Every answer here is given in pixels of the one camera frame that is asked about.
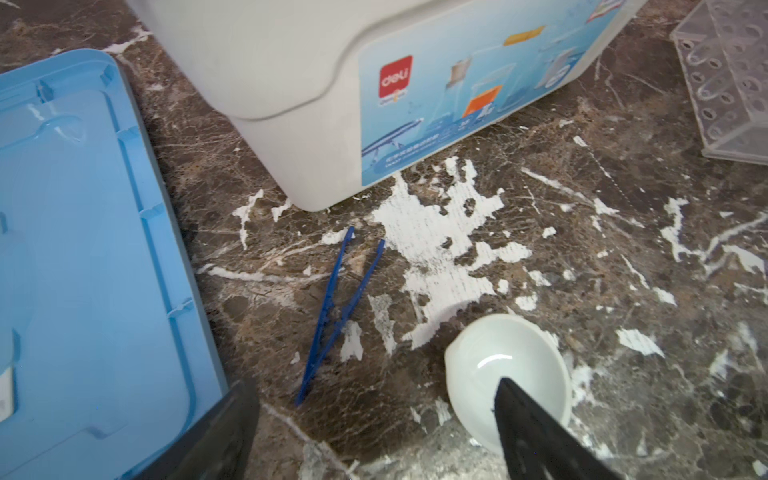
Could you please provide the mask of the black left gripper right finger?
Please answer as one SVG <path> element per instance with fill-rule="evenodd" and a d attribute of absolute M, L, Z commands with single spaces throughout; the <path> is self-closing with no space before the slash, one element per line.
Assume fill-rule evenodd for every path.
<path fill-rule="evenodd" d="M 512 479 L 618 477 L 513 380 L 500 380 L 493 412 Z"/>

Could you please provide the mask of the clear test tube rack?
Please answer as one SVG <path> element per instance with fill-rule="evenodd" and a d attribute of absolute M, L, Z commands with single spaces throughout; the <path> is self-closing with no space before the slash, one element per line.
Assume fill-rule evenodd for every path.
<path fill-rule="evenodd" d="M 670 35 L 702 154 L 767 163 L 767 3 L 702 1 Z"/>

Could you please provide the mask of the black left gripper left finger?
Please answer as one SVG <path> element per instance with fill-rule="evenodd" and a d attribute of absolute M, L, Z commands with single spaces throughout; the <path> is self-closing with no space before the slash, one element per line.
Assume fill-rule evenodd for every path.
<path fill-rule="evenodd" d="M 135 479 L 242 479 L 259 422 L 258 381 L 245 378 L 190 426 Z"/>

